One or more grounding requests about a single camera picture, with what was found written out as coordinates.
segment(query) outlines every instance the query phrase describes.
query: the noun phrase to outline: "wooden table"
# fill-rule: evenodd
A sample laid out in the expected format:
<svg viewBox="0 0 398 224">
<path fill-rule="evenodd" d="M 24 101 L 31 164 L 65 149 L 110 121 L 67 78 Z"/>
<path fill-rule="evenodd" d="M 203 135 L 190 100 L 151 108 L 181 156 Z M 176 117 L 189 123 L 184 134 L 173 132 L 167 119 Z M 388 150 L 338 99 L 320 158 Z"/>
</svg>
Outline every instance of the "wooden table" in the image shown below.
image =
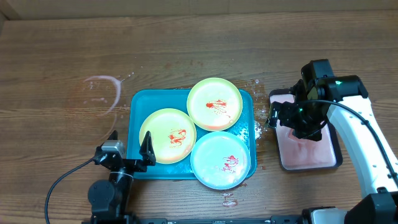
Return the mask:
<svg viewBox="0 0 398 224">
<path fill-rule="evenodd" d="M 360 197 L 343 150 L 337 170 L 286 173 L 274 134 L 264 129 L 268 94 L 300 78 L 310 60 L 328 58 L 335 75 L 359 75 L 391 148 L 398 153 L 398 12 L 311 12 L 229 16 L 124 17 L 6 22 L 0 36 L 0 222 L 44 223 L 49 187 L 89 159 L 111 129 L 126 142 L 132 96 L 146 88 L 231 80 L 252 94 L 257 171 L 232 190 L 195 180 L 136 181 L 129 209 L 140 217 L 242 218 L 300 213 Z M 120 100 L 107 75 L 122 82 Z M 90 217 L 88 187 L 108 171 L 90 164 L 62 181 L 50 205 L 52 223 Z"/>
</svg>

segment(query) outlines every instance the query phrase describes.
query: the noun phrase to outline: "plate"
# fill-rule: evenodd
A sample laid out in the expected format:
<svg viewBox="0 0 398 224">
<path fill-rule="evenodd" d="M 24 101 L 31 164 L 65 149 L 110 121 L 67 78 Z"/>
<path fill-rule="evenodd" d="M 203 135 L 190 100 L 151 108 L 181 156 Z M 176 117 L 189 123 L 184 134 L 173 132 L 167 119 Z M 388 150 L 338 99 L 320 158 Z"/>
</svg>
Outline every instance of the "plate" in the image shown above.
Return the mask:
<svg viewBox="0 0 398 224">
<path fill-rule="evenodd" d="M 242 96 L 231 82 L 222 78 L 207 78 L 189 92 L 187 110 L 193 122 L 207 131 L 230 128 L 239 119 L 243 108 Z"/>
<path fill-rule="evenodd" d="M 240 184 L 250 169 L 250 154 L 236 135 L 209 133 L 192 149 L 191 166 L 197 179 L 212 189 L 226 190 Z"/>
<path fill-rule="evenodd" d="M 172 164 L 181 161 L 191 152 L 197 139 L 195 124 L 184 112 L 161 109 L 149 115 L 139 130 L 140 145 L 145 133 L 150 131 L 156 162 Z"/>
</svg>

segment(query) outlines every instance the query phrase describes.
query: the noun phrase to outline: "blue tray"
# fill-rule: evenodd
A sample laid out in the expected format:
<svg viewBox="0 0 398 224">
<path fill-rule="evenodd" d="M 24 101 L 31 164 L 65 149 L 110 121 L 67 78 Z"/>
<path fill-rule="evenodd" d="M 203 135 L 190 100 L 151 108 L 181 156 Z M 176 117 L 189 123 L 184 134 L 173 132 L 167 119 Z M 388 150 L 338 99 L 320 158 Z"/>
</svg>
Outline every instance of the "blue tray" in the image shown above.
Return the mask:
<svg viewBox="0 0 398 224">
<path fill-rule="evenodd" d="M 131 114 L 129 134 L 127 137 L 127 159 L 141 159 L 139 155 L 139 130 L 144 120 L 153 112 L 174 108 L 188 114 L 187 98 L 190 90 L 141 90 L 131 100 Z M 243 99 L 242 115 L 234 126 L 225 130 L 239 136 L 250 151 L 251 167 L 247 177 L 254 174 L 257 167 L 256 138 L 254 132 L 254 109 L 250 94 L 239 90 Z M 209 133 L 197 128 L 197 140 Z M 149 166 L 146 173 L 134 174 L 137 179 L 169 179 L 193 180 L 196 179 L 191 168 L 191 154 L 174 164 L 159 164 Z"/>
</svg>

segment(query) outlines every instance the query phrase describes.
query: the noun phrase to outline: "yellow plate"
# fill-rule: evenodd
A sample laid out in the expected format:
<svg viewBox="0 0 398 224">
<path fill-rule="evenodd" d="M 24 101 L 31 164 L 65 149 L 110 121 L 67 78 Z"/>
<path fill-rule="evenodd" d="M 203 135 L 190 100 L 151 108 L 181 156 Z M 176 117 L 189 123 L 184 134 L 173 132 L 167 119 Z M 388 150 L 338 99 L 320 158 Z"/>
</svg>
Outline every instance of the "yellow plate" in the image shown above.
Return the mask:
<svg viewBox="0 0 398 224">
<path fill-rule="evenodd" d="M 161 109 L 145 119 L 139 130 L 140 145 L 150 131 L 156 162 L 171 164 L 181 161 L 191 152 L 197 140 L 197 130 L 191 118 L 176 109 Z"/>
<path fill-rule="evenodd" d="M 189 92 L 188 114 L 193 122 L 207 131 L 230 128 L 239 119 L 243 108 L 242 96 L 231 82 L 222 78 L 207 78 Z"/>
</svg>

